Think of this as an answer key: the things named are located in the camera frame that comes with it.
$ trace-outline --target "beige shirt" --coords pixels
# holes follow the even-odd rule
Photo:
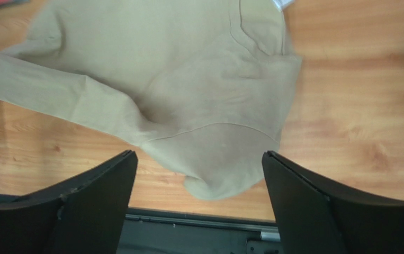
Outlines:
[[[271,0],[51,0],[0,52],[0,99],[140,146],[219,199],[263,178],[300,65]]]

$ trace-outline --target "wood grain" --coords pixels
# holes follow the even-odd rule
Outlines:
[[[0,9],[0,50],[44,4]],[[404,0],[297,0],[285,11],[304,56],[280,153],[350,186],[404,199]],[[0,193],[25,194],[126,150],[140,165],[130,206],[273,220],[264,182],[206,202],[143,151],[114,137],[0,102]]]

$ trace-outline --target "wooden surface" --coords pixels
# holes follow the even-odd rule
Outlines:
[[[0,50],[24,38],[44,3],[0,10]],[[404,199],[404,0],[296,0],[286,10],[305,57],[280,153],[342,183]],[[25,194],[126,150],[140,165],[130,206],[273,220],[266,185],[206,202],[141,150],[0,102],[0,193]]]

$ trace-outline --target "beige fabric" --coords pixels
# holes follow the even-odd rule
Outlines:
[[[263,178],[300,64],[270,0],[51,0],[0,52],[0,99],[140,146],[218,199]]]

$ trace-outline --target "clothing label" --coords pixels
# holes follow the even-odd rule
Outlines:
[[[275,7],[281,11],[292,4],[294,0],[272,0],[272,2],[274,2]]]

